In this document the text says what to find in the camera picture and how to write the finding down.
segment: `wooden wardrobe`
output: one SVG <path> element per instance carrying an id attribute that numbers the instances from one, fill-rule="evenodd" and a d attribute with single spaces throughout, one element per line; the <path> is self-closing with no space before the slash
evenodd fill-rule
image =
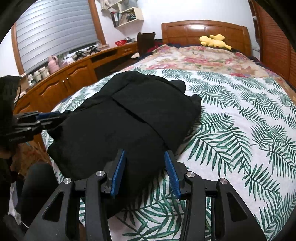
<path id="1" fill-rule="evenodd" d="M 249 0 L 254 18 L 260 61 L 296 88 L 296 53 L 272 17 L 254 0 Z"/>

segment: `jar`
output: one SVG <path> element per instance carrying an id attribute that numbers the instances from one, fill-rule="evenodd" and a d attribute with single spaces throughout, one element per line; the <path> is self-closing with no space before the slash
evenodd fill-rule
<path id="1" fill-rule="evenodd" d="M 32 74 L 29 74 L 28 75 L 28 81 L 31 82 L 33 79 L 34 79 L 33 75 Z"/>
<path id="2" fill-rule="evenodd" d="M 66 58 L 66 61 L 68 64 L 74 63 L 74 59 L 73 58 Z"/>
<path id="3" fill-rule="evenodd" d="M 39 71 L 35 71 L 34 72 L 34 77 L 35 77 L 35 80 L 37 82 L 39 82 L 40 80 L 42 80 L 42 77 L 41 77 L 41 74 L 39 73 Z"/>
<path id="4" fill-rule="evenodd" d="M 48 72 L 48 69 L 46 67 L 42 67 L 40 70 L 39 70 L 40 74 L 42 75 L 42 78 L 45 79 L 49 76 L 49 72 Z"/>

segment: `window blind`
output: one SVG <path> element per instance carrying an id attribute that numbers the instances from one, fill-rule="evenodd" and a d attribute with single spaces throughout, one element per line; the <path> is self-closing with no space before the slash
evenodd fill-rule
<path id="1" fill-rule="evenodd" d="M 16 22 L 26 73 L 50 55 L 98 42 L 87 0 L 38 0 Z"/>

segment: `floral blanket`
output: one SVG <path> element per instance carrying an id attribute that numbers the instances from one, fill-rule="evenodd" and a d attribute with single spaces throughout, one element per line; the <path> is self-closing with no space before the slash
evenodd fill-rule
<path id="1" fill-rule="evenodd" d="M 232 53 L 223 49 L 215 49 L 204 46 L 190 46 L 184 48 L 162 45 L 153 51 L 153 54 L 126 68 L 141 69 L 182 69 L 216 72 L 237 77 L 275 79 L 296 104 L 296 93 L 289 87 L 286 81 L 277 74 L 269 71 L 242 53 Z"/>
<path id="2" fill-rule="evenodd" d="M 296 107 L 281 86 L 270 76 L 243 78 L 205 71 L 130 69 L 183 80 L 186 95 L 202 97 L 200 121 L 192 126 L 176 153 L 178 161 L 204 179 L 227 178 L 267 240 L 272 240 L 296 205 Z M 75 110 L 112 76 L 82 88 L 54 111 Z M 42 137 L 48 148 L 53 139 L 46 131 Z M 52 163 L 61 182 L 64 176 Z M 134 203 L 108 220 L 112 240 L 178 240 L 185 205 L 185 201 L 175 199 L 168 176 L 162 171 Z M 81 201 L 83 224 L 84 208 Z M 210 234 L 211 202 L 207 198 L 205 240 L 210 240 Z"/>

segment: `blue gripper pad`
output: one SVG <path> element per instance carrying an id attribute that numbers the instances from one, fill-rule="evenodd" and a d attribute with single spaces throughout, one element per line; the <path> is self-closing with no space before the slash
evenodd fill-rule
<path id="1" fill-rule="evenodd" d="M 48 113 L 39 113 L 39 115 L 36 116 L 36 120 L 47 119 L 49 117 L 59 116 L 60 114 L 61 113 L 59 111 L 48 112 Z"/>
<path id="2" fill-rule="evenodd" d="M 168 177 L 170 179 L 172 191 L 177 196 L 177 198 L 180 199 L 181 191 L 179 186 L 179 179 L 168 151 L 165 152 L 165 167 L 167 169 Z"/>
<path id="3" fill-rule="evenodd" d="M 115 197 L 118 194 L 125 165 L 126 165 L 125 150 L 122 150 L 118 165 L 116 167 L 115 173 L 112 178 L 112 189 L 110 194 L 113 197 Z"/>

